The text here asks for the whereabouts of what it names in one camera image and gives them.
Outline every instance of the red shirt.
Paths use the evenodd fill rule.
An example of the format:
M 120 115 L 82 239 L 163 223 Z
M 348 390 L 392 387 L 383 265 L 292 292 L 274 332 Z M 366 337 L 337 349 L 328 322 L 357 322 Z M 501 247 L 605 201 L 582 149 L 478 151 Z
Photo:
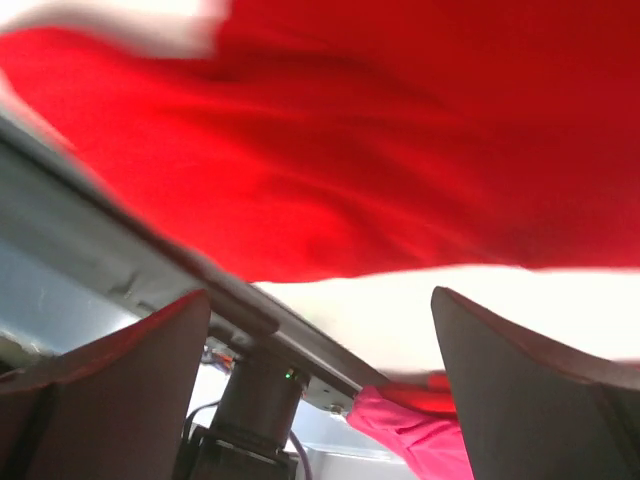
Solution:
M 153 227 L 247 280 L 640 266 L 640 3 L 236 0 L 211 59 L 57 29 L 0 67 Z
M 417 412 L 365 387 L 347 417 L 349 425 L 404 458 L 423 480 L 473 480 L 460 424 Z

